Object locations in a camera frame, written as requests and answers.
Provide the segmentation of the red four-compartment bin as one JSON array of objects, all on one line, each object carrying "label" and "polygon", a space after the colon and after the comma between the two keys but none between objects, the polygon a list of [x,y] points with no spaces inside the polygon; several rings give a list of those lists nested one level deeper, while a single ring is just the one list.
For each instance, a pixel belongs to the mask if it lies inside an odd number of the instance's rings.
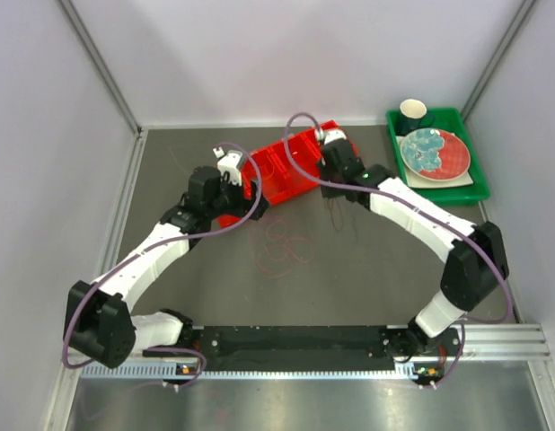
[{"label": "red four-compartment bin", "polygon": [[286,155],[284,143],[277,141],[251,152],[246,156],[242,167],[243,197],[251,197],[251,180],[259,180],[269,208],[282,204],[292,198],[316,189],[318,184],[308,180],[292,166],[296,162],[305,172],[317,177],[318,164],[321,159],[319,144],[314,130],[309,128],[302,132],[288,135],[290,156]]}]

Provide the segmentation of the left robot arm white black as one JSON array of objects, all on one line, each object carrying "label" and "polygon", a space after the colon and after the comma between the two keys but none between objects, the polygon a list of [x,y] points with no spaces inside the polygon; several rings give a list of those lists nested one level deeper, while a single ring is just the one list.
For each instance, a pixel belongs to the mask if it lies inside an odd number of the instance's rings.
[{"label": "left robot arm white black", "polygon": [[78,281],[70,288],[63,349],[73,348],[108,368],[133,352],[157,347],[175,356],[188,354],[194,343],[190,319],[171,310],[134,316],[137,301],[172,263],[214,235],[211,224],[219,216],[234,216],[242,224],[261,218],[268,205],[260,177],[251,180],[246,198],[228,169],[198,167],[181,200],[126,258],[91,283]]}]

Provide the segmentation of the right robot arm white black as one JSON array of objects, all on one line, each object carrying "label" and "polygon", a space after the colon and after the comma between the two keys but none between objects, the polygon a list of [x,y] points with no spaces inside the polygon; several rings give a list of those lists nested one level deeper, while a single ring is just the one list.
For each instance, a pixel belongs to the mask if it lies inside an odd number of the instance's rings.
[{"label": "right robot arm white black", "polygon": [[410,320],[401,336],[407,354],[432,354],[441,346],[444,331],[507,280],[509,269],[500,229],[491,222],[474,224],[444,211],[382,165],[365,167],[338,129],[325,133],[318,142],[323,196],[343,196],[393,221],[444,262],[439,291]]}]

